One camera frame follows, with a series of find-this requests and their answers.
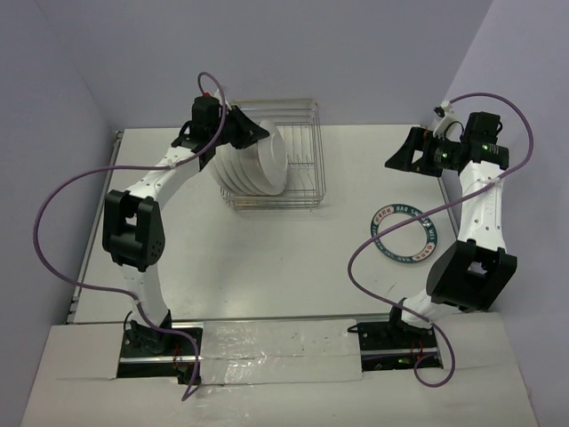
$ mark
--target cable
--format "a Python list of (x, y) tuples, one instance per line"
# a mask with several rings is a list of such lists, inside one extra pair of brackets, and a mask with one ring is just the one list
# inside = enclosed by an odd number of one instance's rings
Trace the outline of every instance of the cable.
[(131, 316), (132, 314), (132, 310), (130, 310), (128, 313), (126, 313), (126, 316), (124, 317), (123, 320), (123, 333), (126, 333), (126, 321), (128, 320), (128, 318)]
[(444, 138), (444, 139), (448, 140), (448, 138), (446, 138), (446, 135), (448, 134), (449, 129), (451, 128), (452, 125), (455, 125), (455, 124), (457, 124), (457, 123), (458, 123), (459, 125), (461, 125), (461, 128), (462, 128), (461, 137), (462, 137), (462, 135), (464, 134), (464, 125), (463, 125), (461, 122), (459, 122), (458, 120), (454, 120), (453, 122), (451, 122), (451, 123), (446, 127), (445, 131), (443, 132), (443, 138)]
[[(202, 86), (202, 77), (208, 77), (210, 80), (212, 80), (213, 83), (217, 86), (217, 89), (220, 91), (220, 97), (221, 97), (220, 127), (218, 128), (215, 135), (212, 137), (212, 140), (209, 141), (202, 149), (200, 149), (193, 156), (178, 161), (177, 163), (175, 163), (173, 165), (173, 167), (185, 165), (186, 163), (189, 163), (192, 160), (202, 156), (207, 150), (209, 150), (211, 147), (214, 146), (215, 142), (220, 137), (221, 132), (223, 131), (223, 126), (225, 125), (225, 118), (226, 118), (226, 115), (228, 112), (228, 107), (227, 107), (227, 104), (225, 102), (225, 93), (223, 92), (223, 88), (221, 87), (220, 82), (218, 82), (217, 79), (213, 75), (203, 71), (197, 75), (197, 85), (199, 86), (200, 91), (202, 93), (204, 93), (203, 86)], [(175, 329), (163, 329), (161, 327), (154, 325), (150, 321), (150, 319), (148, 318), (146, 313), (144, 312), (144, 309), (142, 309), (142, 305), (140, 303), (140, 299), (139, 299), (138, 295), (132, 291), (128, 291), (126, 289), (121, 289), (118, 287), (105, 287), (105, 286), (90, 285), (87, 283), (83, 283), (79, 280), (75, 280), (74, 278), (70, 278), (69, 276), (66, 276), (65, 274), (61, 273), (55, 267), (52, 266), (52, 264), (47, 260), (47, 258), (45, 258), (44, 252), (42, 251), (42, 247), (40, 246), (40, 243), (39, 243), (39, 226), (40, 226), (40, 223), (41, 223), (42, 218), (44, 216), (45, 210), (47, 209), (47, 206), (52, 202), (52, 200), (55, 198), (55, 196), (57, 196), (63, 189), (65, 189), (68, 185), (72, 184), (73, 182), (78, 181), (81, 178), (84, 178), (85, 176), (93, 175), (96, 173), (110, 172), (110, 171), (166, 171), (166, 170), (169, 170), (171, 168), (172, 167), (170, 165), (168, 165), (168, 166), (136, 166), (136, 165), (103, 166), (103, 167), (98, 167), (96, 169), (92, 169), (91, 171), (88, 171), (88, 172), (80, 173), (79, 175), (76, 175), (76, 176), (68, 179), (67, 181), (63, 182), (59, 187), (57, 187), (54, 191), (52, 191), (48, 195), (48, 197), (44, 200), (44, 202), (40, 205), (40, 207), (37, 211), (37, 214), (36, 214), (36, 219), (34, 220), (33, 242), (34, 242), (34, 250), (36, 251), (37, 258), (39, 258), (39, 261), (55, 277), (60, 278), (64, 282), (67, 282), (73, 286), (79, 286), (81, 288), (91, 289), (93, 291), (106, 291), (106, 292), (112, 292), (115, 294), (123, 294), (123, 295), (130, 296), (135, 301), (136, 307), (140, 313), (140, 316), (144, 319), (144, 321), (152, 329), (156, 330), (157, 332), (163, 333), (163, 334), (172, 334), (172, 335), (183, 336), (184, 338), (188, 339), (191, 342), (192, 347), (194, 348), (194, 352), (196, 354), (196, 363), (194, 365), (194, 371), (193, 371), (191, 378), (189, 380), (188, 388), (184, 392), (182, 399), (181, 399), (182, 401), (185, 401), (192, 394), (194, 394), (196, 392), (196, 390), (199, 388), (199, 386), (198, 386), (194, 390), (192, 390), (192, 391), (190, 390), (192, 388), (192, 386), (194, 385), (194, 382), (196, 381), (197, 371), (199, 368), (199, 349), (197, 348), (196, 340), (191, 335), (186, 334), (185, 332), (181, 332), (181, 331), (178, 331)]]
[[(509, 105), (516, 112), (516, 114), (519, 116), (519, 118), (522, 120), (522, 123), (524, 124), (525, 129), (527, 131), (527, 137), (528, 137), (527, 154), (525, 155), (524, 160), (522, 160), (518, 165), (515, 165), (514, 167), (512, 167), (508, 171), (503, 172), (498, 176), (499, 180), (503, 180), (507, 176), (513, 174), (514, 172), (516, 172), (516, 171), (520, 170), (522, 167), (524, 167), (527, 164), (527, 162), (530, 161), (530, 158), (532, 158), (532, 154), (533, 154), (533, 131), (532, 131), (532, 127), (530, 126), (529, 122), (527, 121), (527, 118), (525, 118), (524, 113), (522, 113), (522, 111), (516, 106), (516, 104), (514, 104), (513, 102), (511, 102), (511, 101), (507, 100), (506, 98), (504, 98), (500, 95), (497, 95), (495, 93), (485, 93), (485, 92), (467, 93), (465, 95), (454, 98), (453, 100), (451, 100), (451, 103), (455, 103), (455, 102), (458, 102), (461, 100), (465, 100), (467, 98), (474, 98), (474, 97), (494, 98), (495, 100), (502, 101), (505, 104)], [(415, 310), (411, 310), (402, 304), (391, 301), (391, 300), (389, 300), (383, 296), (377, 295), (377, 294), (373, 293), (372, 291), (366, 289), (362, 285), (360, 285), (356, 281), (356, 279), (354, 278), (354, 274), (352, 271), (353, 266), (354, 266), (354, 261), (364, 251), (364, 249), (366, 249), (370, 244), (372, 244), (373, 242), (375, 242), (375, 241), (379, 240), (380, 238), (386, 236), (391, 231), (395, 231), (397, 229), (400, 229), (401, 227), (404, 227), (407, 224), (411, 224), (412, 222), (422, 220), (423, 218), (427, 218), (428, 216), (431, 216), (433, 214), (437, 214), (441, 211), (445, 211), (446, 209), (448, 209), (450, 207), (457, 206), (463, 202), (466, 202), (467, 200), (470, 200), (474, 197), (480, 196), (481, 194), (483, 194), (486, 191), (488, 191), (489, 189), (491, 189), (494, 185), (496, 185), (495, 181), (490, 182), (487, 185), (485, 185), (482, 189), (479, 189), (478, 191), (475, 191), (475, 192), (470, 193), (466, 196), (460, 197), (460, 198), (454, 200), (453, 202), (449, 202), (445, 205), (441, 205), (439, 207), (431, 209), (425, 213), (422, 213), (419, 216), (414, 216), (414, 217), (411, 217), (407, 220), (401, 221), (395, 225), (392, 225), (391, 227), (388, 227), (384, 231), (381, 231), (380, 233), (376, 234), (375, 236), (368, 238), (362, 245), (360, 245), (360, 247), (358, 249), (356, 249), (356, 251), (352, 254), (352, 256), (349, 259), (349, 262), (348, 262), (349, 279), (354, 284), (354, 286), (357, 289), (359, 289), (360, 291), (362, 291), (364, 294), (367, 294), (367, 295), (371, 296), (372, 298), (375, 298), (376, 300), (379, 300), (381, 302), (385, 302), (386, 304), (389, 304), (389, 305), (391, 305), (391, 306), (393, 306), (399, 310), (404, 310), (404, 311), (414, 315), (416, 318), (419, 318), (420, 320), (431, 324), (429, 318), (427, 318), (426, 316), (423, 316), (422, 314), (419, 314)], [(415, 374), (415, 377), (419, 381), (419, 383), (421, 383), (427, 387), (433, 387), (434, 388), (434, 387), (440, 387), (442, 385), (445, 385), (446, 383), (448, 383), (451, 380), (451, 378), (453, 378), (454, 370), (456, 368), (456, 357), (454, 355), (453, 346), (451, 345), (451, 343), (450, 343), (448, 337), (446, 336), (445, 332), (443, 332), (443, 330), (436, 323), (432, 323), (432, 326), (440, 333), (440, 335), (443, 337), (443, 340), (445, 341), (446, 346), (448, 347), (449, 354), (451, 357), (451, 368), (450, 368), (449, 374), (440, 383), (431, 384), (431, 383), (425, 382), (422, 378), (419, 377), (418, 368), (419, 368), (419, 364), (421, 363), (421, 361), (426, 359), (427, 357), (422, 358), (422, 359), (418, 359), (415, 362), (415, 365), (413, 366), (413, 372)]]

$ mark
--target white table surface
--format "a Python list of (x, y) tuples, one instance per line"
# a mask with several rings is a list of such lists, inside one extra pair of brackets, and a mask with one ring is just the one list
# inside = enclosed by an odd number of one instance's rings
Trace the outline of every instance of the white table surface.
[[(207, 171), (188, 181), (163, 210), (166, 249), (159, 263), (164, 299), (175, 319), (265, 318), (389, 312), (348, 280), (353, 251), (370, 236), (374, 213), (392, 203), (422, 211), (443, 203), (437, 179), (386, 169), (409, 125), (323, 126), (327, 193), (313, 212), (235, 212)], [(117, 164), (153, 165), (177, 129), (124, 133)], [(111, 189), (125, 189), (143, 173), (118, 172)], [(424, 262), (404, 265), (370, 247), (356, 277), (395, 301), (419, 292), (432, 262), (455, 237), (447, 213), (432, 218), (438, 247)], [(386, 237), (387, 245), (424, 241), (413, 224)], [(119, 268), (101, 247), (101, 224), (85, 281), (123, 286)], [(121, 321), (127, 297), (83, 291), (76, 323)]]
[[(185, 403), (174, 379), (115, 378), (121, 325), (54, 326), (22, 426), (537, 427), (500, 316), (455, 315), (440, 326), (459, 364), (438, 389), (410, 370), (386, 371), (344, 383), (207, 386)], [(434, 382), (445, 371), (421, 376)]]

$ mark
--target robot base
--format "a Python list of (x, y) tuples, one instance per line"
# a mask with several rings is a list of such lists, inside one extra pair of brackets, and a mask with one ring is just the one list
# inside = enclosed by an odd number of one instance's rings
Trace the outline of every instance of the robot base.
[(362, 321), (348, 329), (357, 334), (362, 371), (413, 369), (417, 359), (423, 367), (441, 367), (437, 338), (431, 329), (419, 333), (390, 321)]
[[(200, 326), (176, 328), (191, 335), (201, 350), (203, 328)], [(194, 348), (188, 339), (179, 335), (168, 335), (168, 342), (160, 354), (156, 348), (148, 349), (140, 340), (132, 338), (132, 330), (123, 334), (123, 344), (116, 372), (117, 378), (176, 377), (178, 384), (188, 384), (196, 362)], [(201, 382), (199, 373), (196, 385)]]

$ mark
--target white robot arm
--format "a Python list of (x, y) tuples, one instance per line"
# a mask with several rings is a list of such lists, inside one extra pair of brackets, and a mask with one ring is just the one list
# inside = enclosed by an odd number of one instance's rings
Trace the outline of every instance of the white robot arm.
[[(461, 142), (446, 139), (458, 124), (452, 105), (445, 101), (435, 109), (441, 117), (434, 131), (413, 128), (404, 146), (386, 167), (440, 176), (443, 169), (459, 172), (462, 195), (482, 189), (508, 168), (508, 150), (496, 145), (500, 117), (488, 113), (470, 115)], [(412, 163), (415, 150), (423, 157)], [(427, 286), (402, 304), (431, 321), (462, 311), (487, 310), (508, 283), (517, 258), (506, 254), (501, 233), (503, 182), (462, 205), (457, 241), (433, 264)], [(391, 317), (402, 327), (427, 329), (430, 325), (407, 311), (393, 309)]]
[[(238, 107), (228, 105), (225, 125), (215, 146), (199, 159), (177, 165), (209, 143), (220, 127), (221, 111), (219, 97), (207, 93), (197, 97), (192, 119), (182, 126), (178, 138), (156, 165), (162, 169), (149, 172), (124, 191), (111, 190), (105, 197), (103, 248), (120, 266), (126, 288), (138, 295), (148, 319), (163, 329), (171, 328), (172, 318), (164, 303), (157, 270), (165, 247), (161, 210), (184, 182), (205, 168), (215, 155), (216, 146), (231, 143), (236, 149), (246, 149), (270, 136)], [(132, 338), (152, 353), (163, 352), (167, 335), (149, 327), (138, 310), (132, 312)]]

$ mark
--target circular label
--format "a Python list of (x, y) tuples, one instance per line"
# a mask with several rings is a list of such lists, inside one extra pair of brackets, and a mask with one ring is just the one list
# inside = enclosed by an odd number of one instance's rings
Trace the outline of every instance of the circular label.
[[(375, 236), (379, 232), (381, 222), (392, 214), (419, 216), (422, 214), (422, 212), (416, 207), (403, 205), (403, 204), (383, 206), (382, 209), (377, 211), (377, 213), (373, 216), (372, 227), (371, 227), (372, 236)], [(427, 242), (425, 243), (425, 246), (415, 255), (403, 256), (395, 254), (392, 251), (390, 251), (387, 247), (385, 247), (385, 245), (383, 245), (380, 238), (376, 240), (374, 243), (384, 255), (388, 256), (389, 258), (397, 262), (404, 262), (410, 264), (426, 260), (433, 254), (433, 252), (435, 252), (435, 248), (437, 247), (437, 229), (435, 228), (435, 225), (433, 224), (433, 222), (430, 220), (429, 217), (418, 220), (417, 223), (419, 223), (425, 230), (425, 234), (427, 236)]]

